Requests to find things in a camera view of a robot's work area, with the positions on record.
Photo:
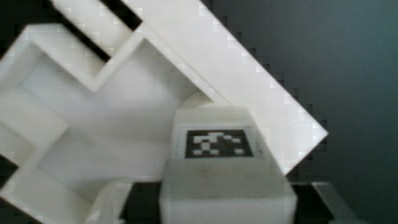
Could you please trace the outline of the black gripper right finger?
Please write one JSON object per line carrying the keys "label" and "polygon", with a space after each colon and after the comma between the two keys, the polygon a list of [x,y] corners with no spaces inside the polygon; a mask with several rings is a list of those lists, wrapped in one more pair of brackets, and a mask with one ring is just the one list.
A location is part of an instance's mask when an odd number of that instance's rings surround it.
{"label": "black gripper right finger", "polygon": [[333,213],[333,220],[329,221],[329,224],[370,224],[358,218],[333,184],[327,182],[313,182],[311,185]]}

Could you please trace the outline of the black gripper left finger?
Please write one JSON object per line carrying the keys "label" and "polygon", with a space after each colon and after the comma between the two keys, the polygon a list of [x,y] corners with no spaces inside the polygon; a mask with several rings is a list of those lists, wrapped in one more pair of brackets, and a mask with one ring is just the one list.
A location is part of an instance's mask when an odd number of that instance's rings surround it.
{"label": "black gripper left finger", "polygon": [[100,190],[84,224],[125,224],[123,208],[132,191],[134,180],[114,180]]}

